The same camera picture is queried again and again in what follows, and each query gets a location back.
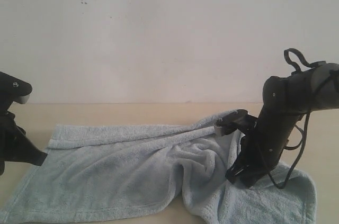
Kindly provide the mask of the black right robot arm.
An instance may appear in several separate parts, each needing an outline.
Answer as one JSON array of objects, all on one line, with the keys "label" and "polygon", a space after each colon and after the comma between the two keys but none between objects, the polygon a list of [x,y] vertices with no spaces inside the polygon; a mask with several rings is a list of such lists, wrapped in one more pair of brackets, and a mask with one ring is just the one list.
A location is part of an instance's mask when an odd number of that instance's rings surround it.
[{"label": "black right robot arm", "polygon": [[304,115],[337,108],[338,64],[323,64],[286,78],[271,76],[263,87],[258,117],[239,109],[222,119],[225,134],[235,130],[244,134],[240,153],[226,171],[226,179],[253,186],[277,166],[293,128]]}]

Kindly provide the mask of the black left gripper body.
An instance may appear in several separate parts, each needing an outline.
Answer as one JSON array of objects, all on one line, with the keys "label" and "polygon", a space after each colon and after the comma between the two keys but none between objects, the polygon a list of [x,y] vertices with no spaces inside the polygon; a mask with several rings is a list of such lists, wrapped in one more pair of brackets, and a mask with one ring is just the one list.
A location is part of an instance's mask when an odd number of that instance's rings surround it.
[{"label": "black left gripper body", "polygon": [[1,175],[5,171],[5,162],[23,162],[19,143],[26,131],[15,123],[15,114],[1,112]]}]

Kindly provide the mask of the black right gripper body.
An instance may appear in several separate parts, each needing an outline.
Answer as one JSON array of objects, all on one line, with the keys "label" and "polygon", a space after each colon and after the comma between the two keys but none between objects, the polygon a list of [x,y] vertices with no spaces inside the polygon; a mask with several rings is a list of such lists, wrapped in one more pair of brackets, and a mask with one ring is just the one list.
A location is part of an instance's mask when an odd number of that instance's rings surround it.
[{"label": "black right gripper body", "polygon": [[296,112],[275,111],[264,105],[254,132],[245,149],[240,152],[246,166],[241,176],[264,175],[273,170],[297,121]]}]

